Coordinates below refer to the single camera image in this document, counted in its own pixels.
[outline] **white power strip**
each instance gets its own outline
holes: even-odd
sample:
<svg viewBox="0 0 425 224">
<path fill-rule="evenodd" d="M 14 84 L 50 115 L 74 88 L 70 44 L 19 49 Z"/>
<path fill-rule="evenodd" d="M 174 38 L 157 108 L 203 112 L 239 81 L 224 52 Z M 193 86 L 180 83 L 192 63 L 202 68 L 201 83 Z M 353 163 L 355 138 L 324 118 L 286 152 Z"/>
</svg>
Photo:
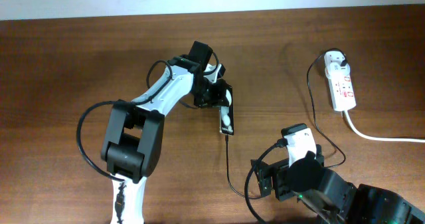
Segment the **white power strip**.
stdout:
<svg viewBox="0 0 425 224">
<path fill-rule="evenodd" d="M 356 129 L 356 127 L 354 127 L 354 124 L 348 114 L 348 110 L 356 107 L 356 100 L 354 97 L 353 84 L 351 83 L 350 66 L 345 60 L 343 53 L 339 51 L 326 52 L 325 74 L 329 81 L 333 109 L 344 113 L 345 118 L 354 133 L 362 138 L 374 141 L 425 143 L 425 140 L 416 138 L 378 138 L 362 134 Z"/>
<path fill-rule="evenodd" d="M 344 60 L 344 55 L 339 51 L 329 51 L 325 54 L 325 74 L 329 81 L 332 105 L 333 109 L 339 112 L 356 107 L 350 66 L 341 66 Z"/>
</svg>

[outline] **cable connector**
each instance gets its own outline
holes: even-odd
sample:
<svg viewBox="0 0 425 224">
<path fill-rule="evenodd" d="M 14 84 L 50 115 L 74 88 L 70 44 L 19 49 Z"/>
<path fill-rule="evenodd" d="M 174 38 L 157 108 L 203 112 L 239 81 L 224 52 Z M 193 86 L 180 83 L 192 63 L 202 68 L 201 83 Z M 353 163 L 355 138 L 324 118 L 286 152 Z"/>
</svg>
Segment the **cable connector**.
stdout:
<svg viewBox="0 0 425 224">
<path fill-rule="evenodd" d="M 288 141 L 286 140 L 286 138 L 281 138 L 276 142 L 276 147 L 277 148 L 284 148 L 288 145 Z"/>
</svg>

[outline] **wooden table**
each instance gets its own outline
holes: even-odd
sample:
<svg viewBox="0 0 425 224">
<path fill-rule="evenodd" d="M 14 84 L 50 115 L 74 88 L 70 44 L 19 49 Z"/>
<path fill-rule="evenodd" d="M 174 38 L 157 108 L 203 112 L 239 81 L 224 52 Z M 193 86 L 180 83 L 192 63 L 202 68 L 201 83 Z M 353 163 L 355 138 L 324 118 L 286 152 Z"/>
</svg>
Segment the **wooden table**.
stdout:
<svg viewBox="0 0 425 224">
<path fill-rule="evenodd" d="M 424 24 L 423 5 L 1 21 L 0 222 L 108 223 L 111 181 L 81 158 L 77 121 L 93 103 L 145 92 L 152 63 L 188 53 L 195 40 L 214 49 L 234 88 L 230 171 L 240 191 L 250 159 L 280 138 L 282 128 L 304 122 L 313 129 L 305 74 L 331 47 L 348 56 L 357 96 L 350 113 L 360 131 L 423 138 Z M 323 69 L 323 62 L 313 69 L 311 86 L 319 126 L 347 154 L 335 171 L 355 185 L 395 191 L 425 210 L 425 145 L 358 137 L 333 111 Z M 82 136 L 103 168 L 99 153 L 109 112 L 105 107 L 89 115 Z M 148 223 L 255 222 L 227 184 L 217 113 L 177 105 L 166 118 L 161 158 L 145 190 Z M 341 155 L 313 135 L 326 163 L 340 162 Z M 287 156 L 276 150 L 265 161 Z M 255 181 L 250 192 L 258 193 Z M 253 206 L 269 221 L 315 216 L 295 199 L 280 203 L 274 194 Z"/>
</svg>

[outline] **wire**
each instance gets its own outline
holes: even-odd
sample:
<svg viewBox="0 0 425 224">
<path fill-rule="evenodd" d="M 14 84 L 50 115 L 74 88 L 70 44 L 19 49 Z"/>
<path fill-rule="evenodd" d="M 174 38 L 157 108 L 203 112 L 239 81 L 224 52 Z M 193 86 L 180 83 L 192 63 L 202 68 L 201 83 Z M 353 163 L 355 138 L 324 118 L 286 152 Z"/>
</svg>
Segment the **wire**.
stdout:
<svg viewBox="0 0 425 224">
<path fill-rule="evenodd" d="M 157 65 L 157 62 L 155 62 L 153 65 L 152 65 L 152 67 L 149 69 L 149 72 L 147 72 L 147 76 L 146 76 L 146 86 L 147 86 L 147 88 L 149 89 L 149 88 L 151 88 L 151 85 L 149 84 L 149 77 L 151 76 L 151 73 L 152 73 L 152 71 L 153 71 L 153 68 L 155 68 L 155 66 Z M 191 109 L 198 109 L 198 107 L 193 107 L 193 106 L 191 106 L 191 105 L 189 105 L 189 104 L 187 104 L 187 103 L 185 103 L 185 102 L 183 102 L 183 101 L 181 101 L 181 100 L 179 100 L 179 103 L 180 104 L 182 104 L 184 107 L 186 107 L 186 108 L 191 108 Z"/>
<path fill-rule="evenodd" d="M 250 184 L 250 179 L 252 176 L 252 173 L 254 173 L 254 169 L 256 168 L 256 166 L 260 165 L 261 161 L 263 160 L 264 157 L 267 156 L 267 154 L 269 154 L 274 148 L 278 147 L 278 144 L 273 144 L 270 148 L 268 148 L 258 159 L 257 161 L 254 163 L 254 165 L 251 167 L 251 170 L 248 172 L 248 175 L 246 176 L 246 181 L 245 181 L 245 188 L 244 188 L 244 194 L 245 194 L 245 202 L 246 205 L 248 206 L 249 210 L 251 211 L 251 213 L 253 214 L 253 216 L 255 216 L 255 218 L 257 218 L 257 220 L 264 224 L 266 223 L 265 220 L 263 220 L 263 218 L 261 218 L 259 216 L 259 214 L 257 214 L 257 212 L 255 212 L 254 208 L 251 206 L 251 202 L 250 199 L 248 197 L 248 186 Z"/>
<path fill-rule="evenodd" d="M 241 197 L 245 197 L 245 195 L 244 194 L 242 194 L 242 193 L 240 193 L 239 191 L 237 191 L 234 187 L 233 187 L 233 185 L 232 185 L 232 182 L 230 181 L 230 177 L 229 177 L 229 172 L 228 172 L 228 135 L 226 135 L 226 138 L 225 138 L 225 140 L 226 140 L 226 170 L 227 170 L 227 182 L 228 182 L 228 185 L 230 186 L 230 188 L 237 194 L 237 195 L 239 195 L 239 196 L 241 196 Z M 258 200 L 258 199 L 261 199 L 261 198 L 263 198 L 263 197 L 248 197 L 249 199 L 251 199 L 251 200 Z"/>
<path fill-rule="evenodd" d="M 149 75 L 152 72 L 152 70 L 155 68 L 155 66 L 159 63 L 163 62 L 165 64 L 165 66 L 169 69 L 170 75 L 167 77 L 167 80 L 164 82 L 164 84 L 159 87 L 159 89 L 153 93 L 149 98 L 147 98 L 144 101 L 141 102 L 126 102 L 126 101 L 105 101 L 105 102 L 99 102 L 97 104 L 92 105 L 91 107 L 89 107 L 80 117 L 80 120 L 78 121 L 78 125 L 77 125 L 77 131 L 76 131 L 76 141 L 77 141 L 77 146 L 78 149 L 80 150 L 80 153 L 83 157 L 84 160 L 86 160 L 86 162 L 90 165 L 90 167 L 92 167 L 93 169 L 95 169 L 98 173 L 100 173 L 101 175 L 110 178 L 112 180 L 115 181 L 124 181 L 123 179 L 117 178 L 113 175 L 111 175 L 110 173 L 107 173 L 105 171 L 103 171 L 102 169 L 100 169 L 86 154 L 86 152 L 84 151 L 84 148 L 82 147 L 82 143 L 81 143 L 81 129 L 82 129 L 82 124 L 84 122 L 84 119 L 86 118 L 86 116 L 93 111 L 95 108 L 99 108 L 101 106 L 105 106 L 105 105 L 122 105 L 122 106 L 127 106 L 127 107 L 133 107 L 133 106 L 137 106 L 137 105 L 142 105 L 142 104 L 146 104 L 148 102 L 150 102 L 153 98 L 155 98 L 155 96 L 157 96 L 157 94 L 159 94 L 159 92 L 161 92 L 161 90 L 170 82 L 170 80 L 173 78 L 173 71 L 171 70 L 171 66 L 170 64 L 165 61 L 165 60 L 159 60 L 155 63 L 153 63 L 152 67 L 149 69 L 148 72 L 148 76 L 147 76 L 147 80 L 149 80 Z"/>
<path fill-rule="evenodd" d="M 350 115 L 348 115 L 348 111 L 344 110 L 345 119 L 347 120 L 348 124 L 350 125 L 350 128 L 359 135 L 362 138 L 366 138 L 368 140 L 374 140 L 374 141 L 385 141 L 385 142 L 418 142 L 418 143 L 425 143 L 425 140 L 416 139 L 416 138 L 377 138 L 368 136 L 365 134 L 360 133 L 356 127 L 354 127 L 354 124 L 352 123 L 350 119 Z"/>
<path fill-rule="evenodd" d="M 218 61 L 218 57 L 217 57 L 216 53 L 215 52 L 212 52 L 212 53 L 213 53 L 212 55 L 214 55 L 214 58 L 215 58 L 215 61 L 216 61 L 215 68 L 212 71 L 204 72 L 204 76 L 205 75 L 210 75 L 210 74 L 214 73 L 215 70 L 218 68 L 218 65 L 220 64 L 220 61 Z"/>
<path fill-rule="evenodd" d="M 309 73 L 310 73 L 310 70 L 311 70 L 311 68 L 313 67 L 313 65 L 315 65 L 317 62 L 318 62 L 318 60 L 321 58 L 321 57 L 323 57 L 325 54 L 326 54 L 326 52 L 329 52 L 329 51 L 339 51 L 339 52 L 341 52 L 343 55 L 344 55 L 344 52 L 342 52 L 340 49 L 336 49 L 336 48 L 332 48 L 332 49 L 329 49 L 329 50 L 327 50 L 327 51 L 325 51 L 325 52 L 323 52 L 321 55 L 319 55 L 314 61 L 313 61 L 313 63 L 310 65 L 310 67 L 308 68 L 308 70 L 307 70 L 307 87 L 308 87 L 308 92 L 310 93 L 310 98 L 311 98 L 311 107 L 313 108 L 313 119 L 314 119 L 314 125 L 315 125 L 315 127 L 316 127 L 316 130 L 334 147 L 334 148 L 336 148 L 339 152 L 341 152 L 341 154 L 343 155 L 343 157 L 344 157 L 344 159 L 343 159 L 343 161 L 342 162 L 340 162 L 340 163 L 338 163 L 338 164 L 334 164 L 334 165 L 331 165 L 331 166 L 327 166 L 326 168 L 334 168 L 334 167 L 337 167 L 337 166 L 340 166 L 340 165 L 342 165 L 343 163 L 345 163 L 345 160 L 347 159 L 347 157 L 345 156 L 345 154 L 344 154 L 344 152 L 336 145 L 336 144 L 334 144 L 321 130 L 320 130 L 320 128 L 319 128 L 319 126 L 317 125 L 317 120 L 316 120 L 316 112 L 315 112 L 315 108 L 314 108 L 314 101 L 313 101 L 313 94 L 311 93 L 311 88 L 310 88 L 310 81 L 309 81 Z"/>
</svg>

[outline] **power strip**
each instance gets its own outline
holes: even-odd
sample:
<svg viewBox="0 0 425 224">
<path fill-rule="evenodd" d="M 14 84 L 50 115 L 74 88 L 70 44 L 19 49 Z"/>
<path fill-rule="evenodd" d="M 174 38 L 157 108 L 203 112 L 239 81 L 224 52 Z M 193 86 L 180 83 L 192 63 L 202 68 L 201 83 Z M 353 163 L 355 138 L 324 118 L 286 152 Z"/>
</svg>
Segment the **power strip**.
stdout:
<svg viewBox="0 0 425 224">
<path fill-rule="evenodd" d="M 325 74 L 329 81 L 333 109 L 338 112 L 356 107 L 350 66 L 346 62 L 344 65 L 344 60 L 343 53 L 339 51 L 329 51 L 325 54 Z"/>
</svg>

